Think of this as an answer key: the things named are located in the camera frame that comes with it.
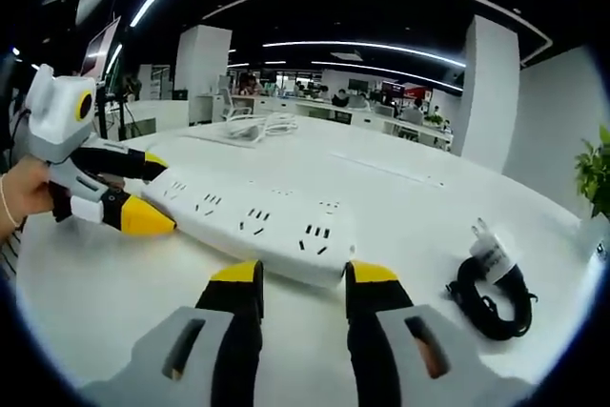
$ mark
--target bracelet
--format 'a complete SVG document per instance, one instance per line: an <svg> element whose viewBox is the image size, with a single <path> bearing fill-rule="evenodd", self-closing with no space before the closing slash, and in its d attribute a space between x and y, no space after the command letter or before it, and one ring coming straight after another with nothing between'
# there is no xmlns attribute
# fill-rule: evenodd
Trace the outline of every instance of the bracelet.
<svg viewBox="0 0 610 407"><path fill-rule="evenodd" d="M12 223L12 225L15 228L18 228L19 225L17 224L15 219L12 217L12 214L10 214L9 206L7 205L7 199L4 197L4 177L5 177L4 175L0 176L0 196L2 197L2 204L4 205L4 211L7 214L7 216L9 217L10 222Z"/></svg>

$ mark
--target power strip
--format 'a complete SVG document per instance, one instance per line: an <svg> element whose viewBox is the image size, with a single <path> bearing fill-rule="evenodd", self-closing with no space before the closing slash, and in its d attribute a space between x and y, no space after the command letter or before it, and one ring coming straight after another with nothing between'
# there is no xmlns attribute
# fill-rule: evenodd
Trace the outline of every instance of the power strip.
<svg viewBox="0 0 610 407"><path fill-rule="evenodd" d="M356 252L354 219L336 201L177 167L160 174L142 197L183 233L304 283L336 286Z"/></svg>

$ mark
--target human hand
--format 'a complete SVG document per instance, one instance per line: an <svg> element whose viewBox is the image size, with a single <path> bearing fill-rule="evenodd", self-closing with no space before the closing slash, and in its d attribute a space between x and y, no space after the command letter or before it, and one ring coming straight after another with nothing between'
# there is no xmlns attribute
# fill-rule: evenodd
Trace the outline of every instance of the human hand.
<svg viewBox="0 0 610 407"><path fill-rule="evenodd" d="M18 225L30 214L41 214L53 208L49 194L49 168L31 156L26 156L10 169L2 178L6 201L0 205L0 234L8 235L15 227L10 217Z"/></svg>

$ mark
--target column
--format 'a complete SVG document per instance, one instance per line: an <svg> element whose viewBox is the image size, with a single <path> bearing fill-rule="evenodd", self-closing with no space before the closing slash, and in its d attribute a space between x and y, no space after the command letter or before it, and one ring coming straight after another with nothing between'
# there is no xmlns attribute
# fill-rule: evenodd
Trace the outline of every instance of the column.
<svg viewBox="0 0 610 407"><path fill-rule="evenodd" d="M519 39L515 32L475 16L466 34L464 91L452 151L502 173L519 101Z"/></svg>
<svg viewBox="0 0 610 407"><path fill-rule="evenodd" d="M189 100L218 93L218 77L227 74L232 31L195 26L180 35L175 90L188 90Z"/></svg>
<svg viewBox="0 0 610 407"><path fill-rule="evenodd" d="M142 88L140 89L140 100L151 100L151 74L153 73L152 64L142 64L137 73Z"/></svg>

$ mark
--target desk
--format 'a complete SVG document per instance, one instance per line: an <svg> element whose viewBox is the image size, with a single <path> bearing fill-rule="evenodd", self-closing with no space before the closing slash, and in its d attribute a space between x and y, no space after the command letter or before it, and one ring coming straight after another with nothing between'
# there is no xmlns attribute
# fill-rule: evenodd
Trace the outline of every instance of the desk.
<svg viewBox="0 0 610 407"><path fill-rule="evenodd" d="M348 113L352 116L353 126L359 126L371 131L392 133L394 126L400 126L411 131L430 135L447 143L453 141L453 135L450 133L441 132L427 126L419 126L418 124L391 118L389 116L380 116L374 112L336 107L330 102L321 100L316 102L312 99L304 99L301 97L279 98L267 97L264 95L234 95L233 98L235 101L252 100L254 109L253 114L265 115L272 112L289 112L309 116L311 109L316 109L317 111L341 112Z"/></svg>
<svg viewBox="0 0 610 407"><path fill-rule="evenodd" d="M349 204L358 259L388 266L415 303L431 304L476 336L483 362L498 373L529 381L545 374L590 295L591 265L576 254L578 219L505 176L439 150L313 118L297 122L294 134L266 138L255 149L176 132L128 144L155 144L152 152L170 165ZM128 181L128 191L142 186ZM513 236L527 286L539 296L522 338L485 340L444 296L479 216ZM123 368L138 338L177 307L193 306L210 275L235 262L180 233L129 238L86 221L58 225L49 214L37 215L22 238L18 303L55 363L82 385ZM510 316L504 306L498 300L500 314ZM266 273L255 405L357 405L344 314L343 285L319 290Z"/></svg>

